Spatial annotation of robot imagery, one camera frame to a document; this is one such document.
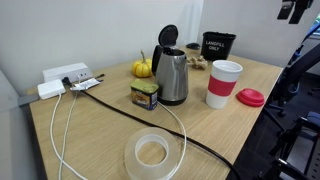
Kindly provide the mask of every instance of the kettle handle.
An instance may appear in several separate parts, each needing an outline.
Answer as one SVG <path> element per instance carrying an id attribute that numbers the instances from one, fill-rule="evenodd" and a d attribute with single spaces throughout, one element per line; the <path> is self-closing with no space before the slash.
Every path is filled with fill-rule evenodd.
<path id="1" fill-rule="evenodd" d="M 151 67 L 151 70 L 152 70 L 152 73 L 154 76 L 156 75 L 159 60 L 160 60 L 162 52 L 163 52 L 163 47 L 160 45 L 157 45 L 154 49 L 154 52 L 153 52 L 152 67 Z"/>

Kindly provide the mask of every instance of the stainless steel kettle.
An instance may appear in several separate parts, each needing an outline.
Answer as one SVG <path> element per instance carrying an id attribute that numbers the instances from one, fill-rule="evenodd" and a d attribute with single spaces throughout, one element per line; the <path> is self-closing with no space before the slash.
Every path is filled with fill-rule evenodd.
<path id="1" fill-rule="evenodd" d="M 188 95 L 186 55 L 170 47 L 175 45 L 177 36 L 178 31 L 174 25 L 166 26 L 159 35 L 160 45 L 156 46 L 153 53 L 152 72 L 159 85 L 158 101 L 165 105 L 179 105 Z"/>

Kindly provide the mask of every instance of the kettle base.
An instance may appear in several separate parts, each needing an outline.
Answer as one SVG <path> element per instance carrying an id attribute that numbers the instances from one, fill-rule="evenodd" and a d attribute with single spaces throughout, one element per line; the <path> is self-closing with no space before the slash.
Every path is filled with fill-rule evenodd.
<path id="1" fill-rule="evenodd" d="M 160 97 L 158 97 L 158 101 L 161 104 L 167 105 L 167 106 L 176 106 L 176 105 L 182 104 L 186 99 L 187 99 L 187 97 L 180 99 L 180 100 L 177 100 L 177 101 L 168 101 L 168 100 L 164 100 L 164 99 L 161 99 Z"/>

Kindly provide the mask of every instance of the clear tape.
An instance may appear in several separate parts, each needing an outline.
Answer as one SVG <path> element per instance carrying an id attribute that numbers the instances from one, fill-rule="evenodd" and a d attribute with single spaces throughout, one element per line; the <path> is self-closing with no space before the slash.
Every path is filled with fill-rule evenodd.
<path id="1" fill-rule="evenodd" d="M 140 148 L 149 142 L 161 144 L 166 157 L 156 165 L 147 165 L 138 159 Z M 133 134 L 124 151 L 124 162 L 131 179 L 169 179 L 173 176 L 179 161 L 179 148 L 175 138 L 160 128 L 144 128 Z"/>

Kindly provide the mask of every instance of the red and white cup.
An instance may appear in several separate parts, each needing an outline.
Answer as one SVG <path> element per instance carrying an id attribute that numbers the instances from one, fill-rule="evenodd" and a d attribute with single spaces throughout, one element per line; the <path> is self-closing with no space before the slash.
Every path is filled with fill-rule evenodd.
<path id="1" fill-rule="evenodd" d="M 212 62 L 206 103 L 214 109 L 222 109 L 228 100 L 243 68 L 240 64 L 216 60 Z"/>

